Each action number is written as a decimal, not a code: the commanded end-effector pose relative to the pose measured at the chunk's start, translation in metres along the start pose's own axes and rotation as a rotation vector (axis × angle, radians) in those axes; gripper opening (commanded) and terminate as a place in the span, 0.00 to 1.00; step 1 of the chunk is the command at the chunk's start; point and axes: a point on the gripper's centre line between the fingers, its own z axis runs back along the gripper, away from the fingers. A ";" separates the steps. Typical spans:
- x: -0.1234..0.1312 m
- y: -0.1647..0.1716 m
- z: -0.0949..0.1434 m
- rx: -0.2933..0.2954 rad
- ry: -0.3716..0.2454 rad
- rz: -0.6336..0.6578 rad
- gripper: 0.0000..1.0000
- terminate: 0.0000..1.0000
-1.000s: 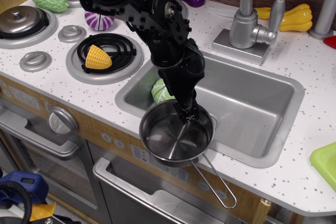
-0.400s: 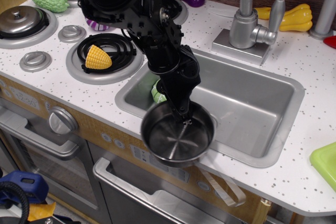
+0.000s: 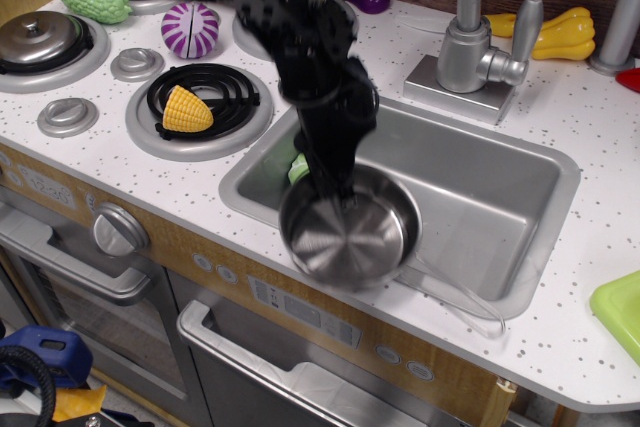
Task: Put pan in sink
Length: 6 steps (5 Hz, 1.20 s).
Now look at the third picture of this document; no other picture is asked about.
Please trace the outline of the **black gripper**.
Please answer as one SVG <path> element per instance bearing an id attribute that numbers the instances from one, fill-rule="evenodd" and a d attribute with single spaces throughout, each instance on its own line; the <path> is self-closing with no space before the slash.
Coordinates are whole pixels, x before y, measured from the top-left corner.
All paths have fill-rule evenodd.
<path id="1" fill-rule="evenodd" d="M 357 207 L 355 154 L 377 126 L 379 95 L 366 74 L 345 74 L 333 87 L 305 77 L 292 91 L 300 131 L 295 144 L 310 168 L 318 193 L 342 197 L 342 209 Z"/>

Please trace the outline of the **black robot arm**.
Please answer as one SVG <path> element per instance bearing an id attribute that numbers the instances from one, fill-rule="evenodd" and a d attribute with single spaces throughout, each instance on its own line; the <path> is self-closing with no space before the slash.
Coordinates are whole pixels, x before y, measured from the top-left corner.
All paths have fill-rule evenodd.
<path id="1" fill-rule="evenodd" d="M 233 7 L 275 63 L 319 195 L 343 209 L 355 206 L 355 154 L 376 127 L 379 96 L 349 53 L 355 33 L 345 8 L 336 0 L 209 1 Z"/>

